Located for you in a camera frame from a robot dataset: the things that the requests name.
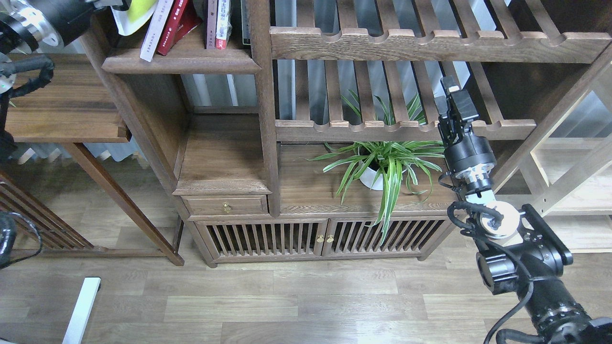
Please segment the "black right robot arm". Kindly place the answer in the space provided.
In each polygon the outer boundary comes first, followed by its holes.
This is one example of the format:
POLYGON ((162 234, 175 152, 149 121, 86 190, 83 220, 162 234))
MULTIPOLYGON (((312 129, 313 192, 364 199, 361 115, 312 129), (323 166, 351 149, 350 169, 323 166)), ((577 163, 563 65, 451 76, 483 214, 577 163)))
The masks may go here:
POLYGON ((484 342, 609 344, 611 319, 588 316, 560 280, 564 266, 573 263, 570 250, 530 204, 516 209, 496 200, 489 175, 496 159, 488 140, 473 131, 479 114, 470 94, 452 76, 441 84, 446 100, 437 107, 445 176, 459 196, 448 217, 476 242, 484 285, 494 295, 515 292, 519 298, 484 342))

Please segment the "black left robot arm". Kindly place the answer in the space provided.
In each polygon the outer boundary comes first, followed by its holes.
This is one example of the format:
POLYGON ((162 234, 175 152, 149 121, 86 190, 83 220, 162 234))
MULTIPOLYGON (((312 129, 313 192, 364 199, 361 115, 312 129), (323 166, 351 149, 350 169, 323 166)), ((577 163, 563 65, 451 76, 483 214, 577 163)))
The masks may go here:
MULTIPOLYGON (((130 139, 94 70, 77 55, 37 53, 80 37, 101 7, 122 0, 11 0, 1 13, 1 161, 17 143, 62 143, 85 170, 100 171, 85 143, 130 139)), ((1 267, 40 252, 103 253, 80 233, 1 174, 1 267)))

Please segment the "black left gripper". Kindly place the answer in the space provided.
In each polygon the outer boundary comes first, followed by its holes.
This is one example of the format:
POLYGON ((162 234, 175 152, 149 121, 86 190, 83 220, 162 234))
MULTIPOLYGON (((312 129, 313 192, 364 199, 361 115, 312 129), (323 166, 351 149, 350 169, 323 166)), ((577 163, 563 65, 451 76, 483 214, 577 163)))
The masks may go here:
POLYGON ((2 48, 39 48, 40 42, 64 47, 90 26, 96 11, 126 11, 128 0, 11 0, 1 13, 2 48))

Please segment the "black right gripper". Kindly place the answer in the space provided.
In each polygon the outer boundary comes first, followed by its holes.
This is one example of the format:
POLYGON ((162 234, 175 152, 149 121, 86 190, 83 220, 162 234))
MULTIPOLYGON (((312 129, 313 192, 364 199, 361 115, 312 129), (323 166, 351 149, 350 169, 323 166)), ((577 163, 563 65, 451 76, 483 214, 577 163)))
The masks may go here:
POLYGON ((479 114, 472 98, 454 76, 441 78, 447 109, 440 113, 438 129, 452 178, 489 178, 496 159, 485 137, 474 133, 479 114))

